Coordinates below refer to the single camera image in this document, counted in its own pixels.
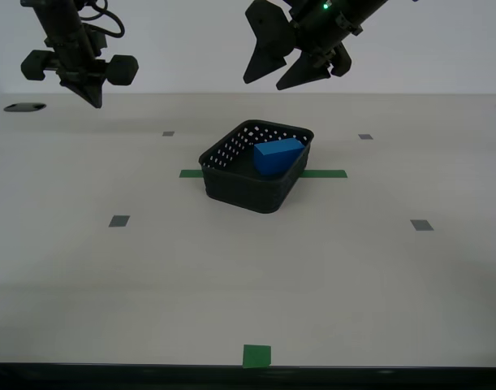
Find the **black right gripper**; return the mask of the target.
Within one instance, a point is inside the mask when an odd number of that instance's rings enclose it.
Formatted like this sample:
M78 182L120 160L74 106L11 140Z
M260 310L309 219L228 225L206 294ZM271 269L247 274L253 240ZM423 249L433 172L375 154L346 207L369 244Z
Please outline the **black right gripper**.
M139 70L139 63L133 56L115 55L109 62L94 59L82 65L67 66L55 52L33 50L21 63L20 69L27 80L36 81L45 79L45 71L55 72L62 87L70 89L94 108L102 108L105 80L112 85L130 85Z

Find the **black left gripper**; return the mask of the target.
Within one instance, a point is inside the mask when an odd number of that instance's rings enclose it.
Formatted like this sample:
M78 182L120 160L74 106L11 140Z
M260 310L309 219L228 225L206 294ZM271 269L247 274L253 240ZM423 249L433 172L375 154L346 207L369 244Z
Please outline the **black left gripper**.
M277 82L277 90L344 76L352 59L343 40L355 32L349 20L347 1L290 1L299 58ZM272 2L253 1L245 11L255 35L256 45L244 73L250 84L277 71L287 63L285 57L295 49L295 33L283 10Z

